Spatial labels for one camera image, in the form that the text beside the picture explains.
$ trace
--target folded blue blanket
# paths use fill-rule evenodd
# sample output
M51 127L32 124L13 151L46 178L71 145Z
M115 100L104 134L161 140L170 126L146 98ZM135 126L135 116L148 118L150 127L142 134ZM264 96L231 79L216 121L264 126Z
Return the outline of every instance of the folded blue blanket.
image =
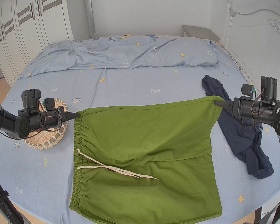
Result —
M202 86L206 96L220 96L231 101L219 80L206 75L202 79ZM243 119L243 122L246 126L252 125L249 120ZM241 119L232 117L232 112L226 109L222 110L218 123L233 154L246 163L248 174L263 179L274 173L268 156L261 149L262 124L244 127Z
M63 41L46 47L20 77L67 69L210 66L217 64L217 56L209 44L198 38L150 36Z

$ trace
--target bed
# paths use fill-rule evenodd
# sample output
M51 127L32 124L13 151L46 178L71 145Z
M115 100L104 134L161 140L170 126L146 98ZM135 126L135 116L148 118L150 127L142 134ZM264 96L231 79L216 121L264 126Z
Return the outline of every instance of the bed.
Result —
M29 88L40 89L41 99L63 99L70 112L90 107L151 105L191 100L205 96L201 80L206 74L223 83L232 99L240 97L244 83L253 83L259 88L262 75L280 78L280 45L276 44L280 41L279 21L277 22L279 14L280 8L276 0L270 3L240 1L233 4L228 0L226 23L220 40L227 52L219 44L205 41L211 48L210 53L214 52L217 56L218 66L174 65L130 69L130 64L124 61L121 69L92 69L88 65L73 65L71 68L52 70L56 67L45 64L42 72L39 64L38 70L33 74L29 72L29 67L23 71L21 76L26 78L19 77L2 106L17 114L22 108L21 93ZM165 35L125 35L69 44L94 47L104 39L113 44L116 40L120 43L129 38L152 38L155 41L182 39ZM45 60L53 60L52 55L48 57ZM35 150L24 141L0 136L0 183L3 189L9 192L13 203L47 223L92 223L69 209L73 188L73 125L74 122L70 121L63 139L47 150ZM274 174L265 179L256 179L247 173L245 163L233 155L217 122L211 131L211 145L223 213L220 217L203 223L229 224L237 221L279 192L280 144L273 128L263 125L262 149L269 156L274 169Z

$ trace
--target navy clothing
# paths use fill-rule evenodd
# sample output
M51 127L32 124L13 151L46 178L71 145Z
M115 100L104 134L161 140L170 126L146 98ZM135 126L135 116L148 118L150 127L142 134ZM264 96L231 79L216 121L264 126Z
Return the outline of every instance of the navy clothing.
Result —
M232 101L219 80L206 75L202 79L202 86L206 96L215 95L226 101ZM243 122L247 126L252 125L249 120L243 119ZM274 173L268 156L261 149L261 129L263 129L261 124L244 127L241 119L232 117L232 112L226 109L222 110L218 123L233 154L246 163L248 174L263 179Z

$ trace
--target bed sheet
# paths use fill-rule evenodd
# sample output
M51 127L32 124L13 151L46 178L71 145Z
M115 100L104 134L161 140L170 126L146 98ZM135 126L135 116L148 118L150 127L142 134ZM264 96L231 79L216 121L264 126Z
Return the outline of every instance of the bed sheet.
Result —
M212 46L218 66L138 67L133 69L73 69L17 80L3 108L13 114L22 108L21 93L37 88L41 99L57 97L70 112L89 107L151 105L205 96L201 80L208 74L224 84L229 96L240 97L246 83L224 50ZM73 121L62 140L47 150L0 136L0 183L16 205L52 223L92 223L69 209L73 182ZM230 150L219 127L211 131L212 159L223 213L202 223L232 223L268 202L280 187L280 144L273 128L263 125L262 149L274 174L256 179Z

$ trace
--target wooden floor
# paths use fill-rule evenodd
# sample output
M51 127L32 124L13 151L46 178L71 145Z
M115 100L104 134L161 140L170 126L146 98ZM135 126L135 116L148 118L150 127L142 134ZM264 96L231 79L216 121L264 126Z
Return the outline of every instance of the wooden floor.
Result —
M10 91L10 86L7 84L5 79L0 79L0 104L3 103L5 97L7 96L8 92ZM25 217L32 223L32 224L46 224L45 222L35 218L34 216L30 215L26 211L20 209L19 207L15 206L18 211L25 215ZM239 221L233 224L243 224L244 222L251 223L255 219L255 213L251 213L250 215L240 219ZM8 222L4 219L4 217L0 214L0 224L8 224Z

